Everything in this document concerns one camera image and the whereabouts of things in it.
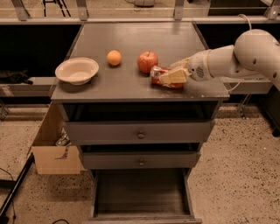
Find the orange fruit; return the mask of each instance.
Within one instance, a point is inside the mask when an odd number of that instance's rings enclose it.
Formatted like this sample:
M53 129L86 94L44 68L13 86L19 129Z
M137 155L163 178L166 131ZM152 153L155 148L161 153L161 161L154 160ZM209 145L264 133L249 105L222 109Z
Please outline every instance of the orange fruit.
M122 55L116 51L116 50L113 50L113 51L110 51L108 54L107 54L107 62L115 67L115 66L118 66L122 61Z

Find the drawer knob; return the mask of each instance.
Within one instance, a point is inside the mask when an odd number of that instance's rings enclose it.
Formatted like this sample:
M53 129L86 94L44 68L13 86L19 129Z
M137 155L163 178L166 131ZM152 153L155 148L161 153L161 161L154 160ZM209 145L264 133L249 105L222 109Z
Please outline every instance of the drawer knob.
M138 138L139 139L145 138L145 134L141 130L138 132Z
M141 159L140 161L139 161L139 166L144 166L145 165L145 163L144 163L144 161Z

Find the red apple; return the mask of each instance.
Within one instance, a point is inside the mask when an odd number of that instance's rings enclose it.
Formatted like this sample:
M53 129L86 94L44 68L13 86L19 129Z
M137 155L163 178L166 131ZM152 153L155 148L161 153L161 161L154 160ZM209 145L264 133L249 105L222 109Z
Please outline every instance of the red apple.
M158 56L153 51L144 51L138 56L137 64L141 72L149 74L151 68L158 65Z

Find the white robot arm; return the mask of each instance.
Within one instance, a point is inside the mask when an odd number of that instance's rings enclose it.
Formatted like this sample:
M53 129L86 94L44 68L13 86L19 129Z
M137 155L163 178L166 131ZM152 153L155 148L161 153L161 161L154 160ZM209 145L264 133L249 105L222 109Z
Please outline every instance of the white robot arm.
M181 60L181 65L183 61L191 78L196 81L262 74L280 90L280 45L263 30L246 31L234 45L197 52Z

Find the white bowl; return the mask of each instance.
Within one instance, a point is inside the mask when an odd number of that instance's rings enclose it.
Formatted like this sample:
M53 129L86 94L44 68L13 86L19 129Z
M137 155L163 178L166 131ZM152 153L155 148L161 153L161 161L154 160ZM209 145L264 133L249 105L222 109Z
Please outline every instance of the white bowl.
M83 85L98 72L98 69L99 66L93 59L74 58L63 61L55 69L55 75L61 81Z

